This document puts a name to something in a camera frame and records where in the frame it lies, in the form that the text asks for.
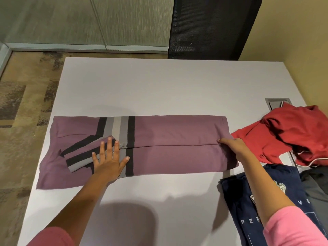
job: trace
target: black mesh chair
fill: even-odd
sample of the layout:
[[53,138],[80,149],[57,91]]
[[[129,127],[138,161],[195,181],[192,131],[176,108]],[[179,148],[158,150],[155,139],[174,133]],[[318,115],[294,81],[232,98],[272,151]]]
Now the black mesh chair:
[[169,59],[238,60],[262,0],[174,0]]

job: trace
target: person's left hand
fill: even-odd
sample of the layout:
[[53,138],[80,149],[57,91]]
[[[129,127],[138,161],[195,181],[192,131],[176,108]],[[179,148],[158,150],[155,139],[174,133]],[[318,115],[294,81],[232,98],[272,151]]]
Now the person's left hand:
[[98,178],[101,178],[106,183],[116,180],[130,157],[125,157],[121,162],[119,161],[119,142],[115,141],[114,153],[112,147],[112,138],[108,137],[107,149],[105,154],[105,144],[101,142],[100,144],[100,162],[97,159],[96,153],[92,152],[92,160],[94,165],[94,175],[97,175]]

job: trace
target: table top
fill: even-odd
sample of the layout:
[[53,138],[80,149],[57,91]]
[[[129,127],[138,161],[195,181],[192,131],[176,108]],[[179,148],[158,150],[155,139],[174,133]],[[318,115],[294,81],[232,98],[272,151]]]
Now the table top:
[[[230,132],[269,112],[265,98],[304,106],[281,62],[66,58],[53,116],[218,115]],[[287,154],[281,156],[291,165]],[[122,178],[98,202],[81,245],[240,245],[218,182],[243,172]],[[36,190],[35,179],[18,245],[26,245],[81,187]]]

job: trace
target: shirt sleeve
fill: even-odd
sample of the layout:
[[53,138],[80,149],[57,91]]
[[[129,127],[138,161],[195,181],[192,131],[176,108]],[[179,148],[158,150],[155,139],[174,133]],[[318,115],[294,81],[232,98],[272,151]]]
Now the shirt sleeve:
[[328,246],[318,227],[296,206],[273,214],[263,234],[268,246]]
[[74,246],[73,239],[60,227],[48,227],[40,231],[27,246]]

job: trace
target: purple fabric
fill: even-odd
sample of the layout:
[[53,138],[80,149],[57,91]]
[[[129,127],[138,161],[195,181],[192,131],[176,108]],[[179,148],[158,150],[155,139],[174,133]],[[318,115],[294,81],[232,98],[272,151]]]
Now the purple fabric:
[[[216,142],[222,137],[232,138],[226,117],[179,115],[132,118],[129,119],[129,129],[121,127],[120,137],[122,134],[126,135],[125,132],[133,131],[134,134],[132,137],[131,134],[127,135],[127,147],[121,149],[120,158],[130,155],[128,150],[133,153],[131,162],[128,163],[130,170],[128,171],[127,165],[127,175],[123,173],[120,177],[220,172],[237,166],[234,153]],[[71,188],[86,183],[92,175],[92,164],[71,173],[65,158],[98,147],[100,141],[106,139],[96,139],[68,152],[65,157],[61,153],[87,137],[98,136],[101,127],[99,124],[104,125],[106,122],[106,118],[102,119],[103,121],[99,117],[54,117],[50,129],[50,147],[40,163],[37,189]]]

